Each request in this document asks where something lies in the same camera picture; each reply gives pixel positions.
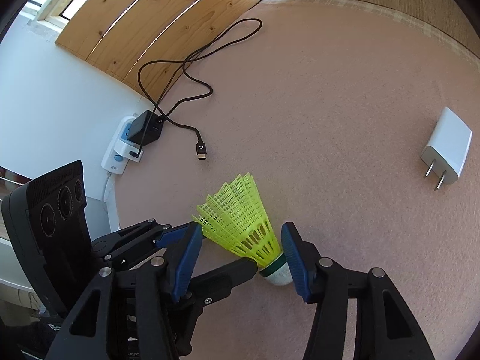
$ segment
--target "blue gripper pad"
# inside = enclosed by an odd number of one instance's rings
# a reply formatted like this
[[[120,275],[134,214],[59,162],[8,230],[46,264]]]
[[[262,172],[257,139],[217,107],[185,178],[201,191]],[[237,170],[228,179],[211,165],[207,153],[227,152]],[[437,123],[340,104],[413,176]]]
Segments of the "blue gripper pad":
[[[282,226],[281,239],[286,261],[289,264],[290,272],[292,274],[295,290],[297,291],[297,294],[308,303],[311,298],[309,272],[299,250],[303,241],[298,234],[297,228],[292,222],[287,222]]]
[[[171,292],[174,303],[177,303],[180,298],[187,293],[191,274],[194,272],[195,264],[202,247],[202,226],[195,222],[193,222],[193,224],[196,225],[195,231],[175,269],[175,283]]]
[[[188,229],[189,224],[175,230],[167,230],[162,234],[162,238],[155,241],[155,246],[159,249],[166,248],[168,245],[180,241]]]

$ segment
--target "plastic shuttlecock skirt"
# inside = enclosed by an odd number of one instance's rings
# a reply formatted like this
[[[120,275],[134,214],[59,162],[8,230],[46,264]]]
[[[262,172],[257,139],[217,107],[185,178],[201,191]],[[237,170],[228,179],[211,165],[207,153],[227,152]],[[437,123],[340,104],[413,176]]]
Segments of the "plastic shuttlecock skirt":
[[[260,275],[273,284],[292,281],[284,253],[272,230],[254,178],[247,173],[225,183],[197,206],[203,235],[239,257],[256,261]]]

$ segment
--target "power strip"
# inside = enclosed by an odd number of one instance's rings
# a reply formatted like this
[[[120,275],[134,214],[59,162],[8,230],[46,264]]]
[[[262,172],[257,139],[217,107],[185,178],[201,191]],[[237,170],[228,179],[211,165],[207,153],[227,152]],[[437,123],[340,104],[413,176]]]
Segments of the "power strip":
[[[139,146],[127,139],[128,131],[132,122],[138,115],[124,117],[118,125],[110,141],[102,160],[102,168],[106,171],[121,175],[129,160],[140,162],[143,157],[143,150],[138,158],[130,155],[130,151],[138,152]]]

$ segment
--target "camera lens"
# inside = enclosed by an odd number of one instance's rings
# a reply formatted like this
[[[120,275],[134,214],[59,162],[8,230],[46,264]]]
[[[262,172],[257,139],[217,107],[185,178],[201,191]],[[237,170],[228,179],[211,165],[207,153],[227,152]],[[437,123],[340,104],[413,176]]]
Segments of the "camera lens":
[[[77,182],[75,183],[75,198],[77,200],[77,202],[80,202],[82,200],[82,197],[83,197],[83,189],[82,189],[82,183],[80,182],[80,180],[77,180]]]
[[[55,213],[50,204],[45,204],[40,212],[40,225],[47,237],[51,237],[55,231]]]
[[[58,208],[63,219],[68,219],[71,214],[71,193],[68,187],[63,187],[58,193]]]

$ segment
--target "green band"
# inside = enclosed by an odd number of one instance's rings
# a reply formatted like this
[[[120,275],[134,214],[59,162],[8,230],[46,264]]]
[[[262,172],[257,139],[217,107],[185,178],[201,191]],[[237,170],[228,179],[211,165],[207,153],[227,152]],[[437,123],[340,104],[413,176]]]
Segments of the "green band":
[[[285,253],[282,253],[273,263],[267,266],[267,268],[261,270],[259,274],[264,278],[267,278],[272,273],[278,271],[283,266],[283,264],[286,263],[286,261],[287,261],[287,258],[285,257]]]

